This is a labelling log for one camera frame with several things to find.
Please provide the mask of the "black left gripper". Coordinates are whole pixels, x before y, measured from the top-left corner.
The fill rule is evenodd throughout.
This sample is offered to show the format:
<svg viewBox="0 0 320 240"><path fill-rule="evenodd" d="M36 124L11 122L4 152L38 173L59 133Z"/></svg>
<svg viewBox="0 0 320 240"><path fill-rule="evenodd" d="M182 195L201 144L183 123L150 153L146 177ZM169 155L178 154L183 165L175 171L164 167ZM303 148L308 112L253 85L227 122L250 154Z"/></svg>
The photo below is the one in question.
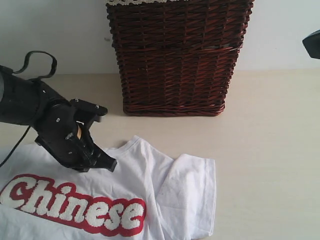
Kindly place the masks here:
<svg viewBox="0 0 320 240"><path fill-rule="evenodd" d="M38 133L35 142L66 168L78 172L106 169L113 173L117 160L94 146L89 127L75 121L75 112L70 102L49 104L34 125Z"/></svg>

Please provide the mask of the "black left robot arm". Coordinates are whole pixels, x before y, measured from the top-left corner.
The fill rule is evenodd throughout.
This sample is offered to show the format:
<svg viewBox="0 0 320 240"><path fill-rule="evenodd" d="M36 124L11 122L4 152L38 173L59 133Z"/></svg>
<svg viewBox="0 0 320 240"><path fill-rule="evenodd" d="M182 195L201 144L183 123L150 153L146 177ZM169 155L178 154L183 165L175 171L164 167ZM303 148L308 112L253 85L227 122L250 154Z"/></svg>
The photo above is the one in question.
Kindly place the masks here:
<svg viewBox="0 0 320 240"><path fill-rule="evenodd" d="M62 166L78 172L115 170L117 160L98 147L90 134L108 110L81 99L67 100L41 79L25 80L0 67L0 121L37 132L35 142Z"/></svg>

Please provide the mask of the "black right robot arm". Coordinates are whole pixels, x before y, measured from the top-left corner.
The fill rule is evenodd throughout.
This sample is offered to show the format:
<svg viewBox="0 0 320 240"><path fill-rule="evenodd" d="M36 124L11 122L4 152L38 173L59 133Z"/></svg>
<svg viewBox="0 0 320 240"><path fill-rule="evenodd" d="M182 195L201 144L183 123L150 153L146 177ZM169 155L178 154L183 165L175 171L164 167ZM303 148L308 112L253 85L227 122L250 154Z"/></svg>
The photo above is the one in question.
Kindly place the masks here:
<svg viewBox="0 0 320 240"><path fill-rule="evenodd" d="M311 58L320 59L320 30L305 37L302 44Z"/></svg>

